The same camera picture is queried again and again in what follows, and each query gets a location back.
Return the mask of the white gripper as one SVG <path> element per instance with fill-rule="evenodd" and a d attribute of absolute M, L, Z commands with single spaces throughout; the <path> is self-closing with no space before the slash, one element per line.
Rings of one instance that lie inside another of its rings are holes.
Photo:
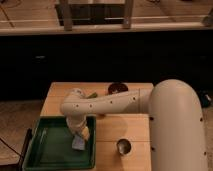
<path fill-rule="evenodd" d="M 78 133 L 80 135 L 86 135 L 88 133 L 87 121 L 83 119 L 67 118 L 67 125 L 72 133 Z"/>

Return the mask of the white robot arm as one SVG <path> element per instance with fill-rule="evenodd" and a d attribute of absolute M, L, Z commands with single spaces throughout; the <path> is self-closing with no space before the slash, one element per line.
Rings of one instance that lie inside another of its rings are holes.
<path fill-rule="evenodd" d="M 152 88 L 86 98 L 74 88 L 61 113 L 72 132 L 86 132 L 88 114 L 142 114 L 150 117 L 152 171 L 208 171 L 200 100 L 187 83 L 168 79 Z"/>

